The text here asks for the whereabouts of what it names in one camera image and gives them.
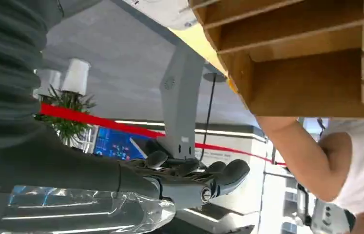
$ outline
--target black cable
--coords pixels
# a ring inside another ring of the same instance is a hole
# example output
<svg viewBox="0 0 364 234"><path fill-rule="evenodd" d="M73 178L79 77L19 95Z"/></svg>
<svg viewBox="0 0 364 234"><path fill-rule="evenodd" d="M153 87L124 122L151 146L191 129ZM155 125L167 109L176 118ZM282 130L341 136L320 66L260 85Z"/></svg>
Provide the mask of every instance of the black cable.
<svg viewBox="0 0 364 234"><path fill-rule="evenodd" d="M209 128L209 119L211 117L211 109L212 109L212 102L213 102L213 92L215 90L215 83L216 83L216 76L217 74L213 74L213 83L212 83L212 92L211 92L211 100L209 101L209 109L208 109L208 117L206 119L206 125L205 125L205 135L203 136L203 144L206 143L206 136L208 135L208 128ZM205 153L205 149L202 148L202 154L200 156L199 162L203 159L203 154Z"/></svg>

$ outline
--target wooden shelf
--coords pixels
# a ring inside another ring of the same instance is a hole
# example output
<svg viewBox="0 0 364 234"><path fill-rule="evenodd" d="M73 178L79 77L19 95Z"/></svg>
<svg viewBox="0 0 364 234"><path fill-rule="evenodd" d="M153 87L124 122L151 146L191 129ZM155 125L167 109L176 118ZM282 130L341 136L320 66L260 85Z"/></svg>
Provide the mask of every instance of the wooden shelf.
<svg viewBox="0 0 364 234"><path fill-rule="evenodd" d="M209 6L203 27L213 28L301 1L303 0L220 0Z"/></svg>
<svg viewBox="0 0 364 234"><path fill-rule="evenodd" d="M194 12L253 114L364 117L364 0L218 0Z"/></svg>

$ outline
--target ceiling light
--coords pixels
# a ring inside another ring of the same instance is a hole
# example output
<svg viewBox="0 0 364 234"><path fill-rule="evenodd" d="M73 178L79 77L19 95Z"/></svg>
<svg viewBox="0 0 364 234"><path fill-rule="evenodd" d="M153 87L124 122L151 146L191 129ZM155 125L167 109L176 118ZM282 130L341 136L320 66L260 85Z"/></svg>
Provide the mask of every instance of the ceiling light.
<svg viewBox="0 0 364 234"><path fill-rule="evenodd" d="M118 230L118 229L125 229L125 228L131 228L131 227L134 227L134 225L108 227L108 228L91 228L91 229L79 229L79 230L67 230L67 231L54 231L52 233L53 234L87 233L87 232L97 232L97 231Z"/></svg>
<svg viewBox="0 0 364 234"><path fill-rule="evenodd" d="M124 124L136 124L136 125L150 125L150 126L165 126L164 123L155 123L155 122L141 122L141 121L126 121L126 120L116 120L116 123L124 123ZM204 129L195 129L196 133L205 133ZM216 135L228 135L228 136L239 136L239 137L253 137L261 141L265 141L263 137L260 137L254 133L241 133L241 132L229 132L229 131L216 131L216 130L208 130L210 134Z"/></svg>
<svg viewBox="0 0 364 234"><path fill-rule="evenodd" d="M108 215L109 212L99 213L83 213L83 214L59 214L59 215L44 215L44 216L21 216L21 217L4 217L3 220L17 220L17 219L41 219L41 218L64 218L64 217L75 217L75 216L87 216L87 215Z"/></svg>
<svg viewBox="0 0 364 234"><path fill-rule="evenodd" d="M202 217L202 218L205 218L205 219L207 219L207 220L209 220L209 221L212 221L212 222L215 222L215 223L217 223L217 222L218 222L218 220L216 220L216 219L214 219L214 218L212 218L212 217L209 217L209 216L207 216L207 215L201 214L201 213L199 213L199 212L196 212L196 211L193 211L193 210L190 210L190 209L183 209L183 210L184 210L184 211L187 211L187 212L189 212L189 213L195 214L195 215L197 215L197 216L200 216L200 217Z"/></svg>
<svg viewBox="0 0 364 234"><path fill-rule="evenodd" d="M125 123L125 124L137 124L137 125L165 126L164 123L153 123L153 122L124 121L124 120L116 120L115 122Z"/></svg>

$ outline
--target display screen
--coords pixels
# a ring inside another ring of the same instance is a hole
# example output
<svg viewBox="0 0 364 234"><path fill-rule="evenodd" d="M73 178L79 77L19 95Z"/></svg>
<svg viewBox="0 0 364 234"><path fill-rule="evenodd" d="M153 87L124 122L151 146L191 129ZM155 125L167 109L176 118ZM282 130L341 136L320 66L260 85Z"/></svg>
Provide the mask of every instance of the display screen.
<svg viewBox="0 0 364 234"><path fill-rule="evenodd" d="M98 129L94 153L121 160L143 158L142 154L130 142L130 138L149 139L145 136L100 127Z"/></svg>

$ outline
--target red stripe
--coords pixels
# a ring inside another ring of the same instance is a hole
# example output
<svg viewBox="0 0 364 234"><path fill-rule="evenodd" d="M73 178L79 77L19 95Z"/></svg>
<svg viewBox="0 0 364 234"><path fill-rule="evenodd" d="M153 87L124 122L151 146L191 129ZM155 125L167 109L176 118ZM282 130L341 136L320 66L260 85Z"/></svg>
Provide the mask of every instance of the red stripe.
<svg viewBox="0 0 364 234"><path fill-rule="evenodd" d="M164 134L162 134L162 133L151 131L146 128L132 126L129 124L117 123L113 120L109 120L106 118L95 117L95 116L88 115L85 113L72 111L70 109L56 107L56 106L48 105L45 103L41 103L41 114L64 118L64 119L77 121L77 122L99 125L102 127L111 128L111 129L119 130L122 132L137 134L137 135L150 137L150 138L157 138L157 137L164 136ZM205 150L219 150L219 151L226 151L226 152L232 152L232 153L237 153L237 154L244 154L244 155L248 155L248 156L252 156L252 157L257 157L257 158L260 158L267 162L273 163L271 160L261 157L261 156L257 156L257 155L247 153L244 151L234 150L231 148L221 147L221 146L217 146L217 145L196 143L195 147L200 148L200 149L205 149Z"/></svg>

